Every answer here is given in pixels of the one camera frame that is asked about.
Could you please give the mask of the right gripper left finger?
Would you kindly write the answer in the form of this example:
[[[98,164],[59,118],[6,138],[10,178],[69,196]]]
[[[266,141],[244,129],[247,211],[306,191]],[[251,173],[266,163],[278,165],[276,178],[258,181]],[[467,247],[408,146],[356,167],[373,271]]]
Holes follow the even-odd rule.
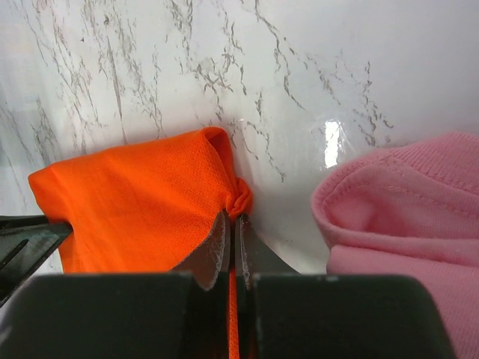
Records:
[[[3,358],[226,358],[230,221],[172,270],[43,275],[1,320]]]

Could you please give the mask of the orange t shirt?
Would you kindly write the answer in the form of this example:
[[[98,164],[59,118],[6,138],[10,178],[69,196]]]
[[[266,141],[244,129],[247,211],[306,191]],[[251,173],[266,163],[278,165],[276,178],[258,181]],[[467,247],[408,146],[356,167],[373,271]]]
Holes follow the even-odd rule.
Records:
[[[218,127],[57,162],[28,181],[46,217],[73,227],[66,273],[167,271],[219,212],[233,220],[252,204]]]

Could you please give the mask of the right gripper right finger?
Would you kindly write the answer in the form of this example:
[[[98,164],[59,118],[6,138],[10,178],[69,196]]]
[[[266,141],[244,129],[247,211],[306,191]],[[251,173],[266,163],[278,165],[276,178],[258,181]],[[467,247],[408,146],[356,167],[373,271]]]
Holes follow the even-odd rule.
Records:
[[[454,358],[423,285],[398,275],[300,274],[235,223],[241,358]]]

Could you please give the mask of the pink t shirt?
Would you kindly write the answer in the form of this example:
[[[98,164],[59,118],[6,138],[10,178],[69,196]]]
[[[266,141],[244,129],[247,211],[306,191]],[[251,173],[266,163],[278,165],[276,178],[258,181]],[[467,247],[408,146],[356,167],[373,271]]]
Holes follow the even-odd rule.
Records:
[[[432,295],[459,358],[478,356],[478,137],[378,149],[311,198],[330,274],[401,274]]]

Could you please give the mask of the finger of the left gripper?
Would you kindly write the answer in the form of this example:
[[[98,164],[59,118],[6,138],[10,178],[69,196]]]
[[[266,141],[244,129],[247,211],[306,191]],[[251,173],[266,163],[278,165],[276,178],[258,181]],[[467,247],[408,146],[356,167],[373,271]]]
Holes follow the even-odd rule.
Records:
[[[1,217],[1,305],[12,297],[73,232],[44,215]]]

